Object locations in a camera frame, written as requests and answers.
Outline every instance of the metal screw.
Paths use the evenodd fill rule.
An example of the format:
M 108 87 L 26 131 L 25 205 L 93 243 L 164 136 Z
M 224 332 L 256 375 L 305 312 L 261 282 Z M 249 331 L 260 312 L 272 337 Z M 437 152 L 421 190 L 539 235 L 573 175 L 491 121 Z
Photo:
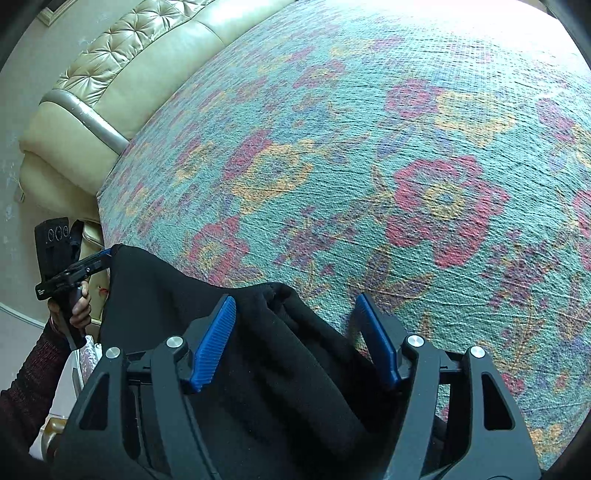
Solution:
M 174 336 L 166 340 L 166 346 L 178 348 L 183 344 L 183 337 Z
M 425 340 L 423 340 L 423 337 L 418 335 L 411 335 L 407 338 L 407 342 L 409 345 L 415 346 L 417 348 L 425 344 Z
M 109 348 L 106 351 L 105 356 L 107 358 L 117 358 L 120 353 L 121 353 L 121 350 L 119 350 L 119 347 L 112 346 L 111 348 Z
M 470 348 L 470 353 L 473 356 L 475 356 L 476 358 L 482 358 L 483 356 L 486 355 L 486 352 L 484 351 L 484 349 L 478 345 L 475 345 L 472 348 Z

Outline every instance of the blue clamp pad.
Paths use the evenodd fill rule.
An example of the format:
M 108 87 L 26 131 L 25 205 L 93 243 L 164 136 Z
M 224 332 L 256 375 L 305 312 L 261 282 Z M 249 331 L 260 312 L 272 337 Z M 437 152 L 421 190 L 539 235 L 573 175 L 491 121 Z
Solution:
M 357 297 L 352 316 L 368 346 L 382 386 L 393 390 L 401 382 L 398 355 L 392 342 L 364 294 Z
M 193 372 L 189 383 L 195 392 L 200 392 L 204 385 L 211 383 L 236 323 L 236 301 L 234 298 L 223 297 L 220 303 L 221 305 L 218 304 L 209 317 L 213 317 L 213 320 L 210 321 L 207 332 L 199 342 L 199 347 L 195 350 L 192 349 L 194 351 Z M 207 324 L 207 319 L 194 320 L 194 323 L 197 322 Z

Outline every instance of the white floor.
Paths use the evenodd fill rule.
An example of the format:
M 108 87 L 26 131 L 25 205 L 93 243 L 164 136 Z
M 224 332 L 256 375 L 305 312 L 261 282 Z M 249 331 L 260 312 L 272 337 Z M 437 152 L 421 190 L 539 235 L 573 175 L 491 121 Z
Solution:
M 0 310 L 0 390 L 10 387 L 41 332 L 40 328 L 29 325 Z M 51 416 L 69 416 L 76 401 L 72 384 L 72 358 L 73 356 L 70 356 L 68 359 L 57 386 L 56 396 L 50 410 Z M 39 437 L 31 447 L 31 454 L 41 458 Z

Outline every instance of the teal rug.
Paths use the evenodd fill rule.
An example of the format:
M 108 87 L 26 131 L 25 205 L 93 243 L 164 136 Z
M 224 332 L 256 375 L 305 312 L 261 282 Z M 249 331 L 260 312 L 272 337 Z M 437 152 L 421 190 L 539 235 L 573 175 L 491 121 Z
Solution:
M 105 238 L 287 283 L 361 349 L 363 291 L 438 347 L 482 345 L 549 466 L 591 404 L 590 92 L 563 27 L 514 0 L 298 1 L 131 141 Z

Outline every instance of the beige leather sofa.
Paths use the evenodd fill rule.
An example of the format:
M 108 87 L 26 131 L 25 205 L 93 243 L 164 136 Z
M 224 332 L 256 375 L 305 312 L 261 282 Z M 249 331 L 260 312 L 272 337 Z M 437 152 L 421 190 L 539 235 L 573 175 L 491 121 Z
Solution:
M 81 219 L 101 248 L 96 194 L 128 141 L 216 53 L 293 0 L 144 0 L 83 51 L 20 139 L 25 201 Z M 93 276 L 99 318 L 106 273 Z

